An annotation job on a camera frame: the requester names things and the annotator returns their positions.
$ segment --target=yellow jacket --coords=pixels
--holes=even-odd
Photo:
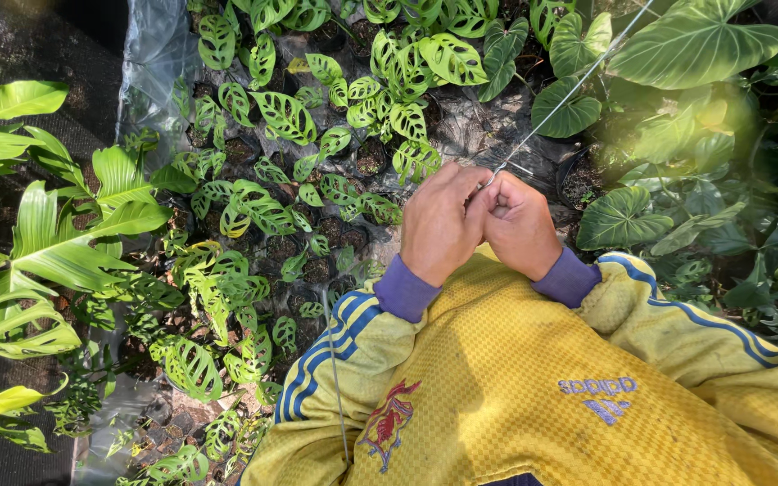
[[[570,310],[485,245],[422,321],[383,313],[373,281],[335,305],[345,463],[324,333],[293,365],[246,486],[778,486],[778,348],[669,302],[611,252]]]

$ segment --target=wire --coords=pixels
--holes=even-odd
[[[335,396],[338,397],[338,418],[340,419],[340,436],[344,441],[344,460],[350,467],[350,452],[347,449],[347,430],[344,428],[344,409],[340,406],[340,387],[338,386],[338,369],[335,367],[335,343],[332,342],[332,320],[330,319],[330,305],[326,298],[326,289],[323,289],[323,316],[326,317],[326,337],[330,342],[330,356],[332,357],[332,374],[335,376]]]
[[[629,32],[629,30],[632,28],[632,26],[635,25],[635,22],[638,21],[639,18],[644,14],[645,11],[647,11],[647,7],[649,7],[651,4],[654,3],[654,0],[647,0],[647,3],[644,4],[642,9],[638,10],[638,14],[635,16],[635,18],[632,19],[632,22],[629,23],[629,25],[626,26],[626,28],[623,29],[623,31],[620,33],[620,36],[617,36],[614,40],[611,41],[611,44],[609,44],[609,47],[605,50],[605,52],[602,53],[602,55],[599,56],[599,59],[597,59],[596,62],[593,63],[593,66],[590,67],[590,69],[587,71],[587,73],[581,78],[581,80],[578,81],[578,84],[573,87],[568,94],[566,94],[565,98],[561,99],[559,103],[554,106],[554,109],[551,110],[550,113],[548,113],[548,116],[542,119],[541,122],[539,122],[539,125],[536,126],[536,128],[533,129],[526,137],[524,137],[524,140],[521,140],[521,143],[518,144],[517,147],[515,147],[514,150],[509,154],[508,157],[506,157],[506,160],[503,161],[500,166],[494,170],[494,173],[491,175],[491,178],[489,179],[488,183],[485,184],[483,187],[488,187],[491,185],[491,182],[493,182],[494,178],[497,176],[497,173],[502,171],[506,168],[508,163],[512,163],[509,161],[510,158],[512,158],[513,155],[515,155],[515,152],[521,149],[524,144],[527,143],[527,140],[529,140],[540,128],[542,128],[543,125],[546,124],[546,121],[548,121],[548,118],[552,117],[556,113],[556,111],[560,108],[560,106],[563,106],[564,103],[567,102],[567,100],[578,90],[578,87],[581,86],[582,83],[587,81],[587,78],[589,78],[590,74],[596,70],[596,68],[599,66],[599,63],[602,62],[603,59],[605,59],[605,56],[607,56],[613,48],[617,46],[622,40],[623,37],[626,36],[626,33]]]

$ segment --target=adidas logo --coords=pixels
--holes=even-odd
[[[596,412],[600,419],[608,425],[617,423],[617,417],[622,417],[623,409],[629,408],[632,404],[627,401],[613,401],[606,399],[585,400],[581,402],[587,405],[587,408]]]

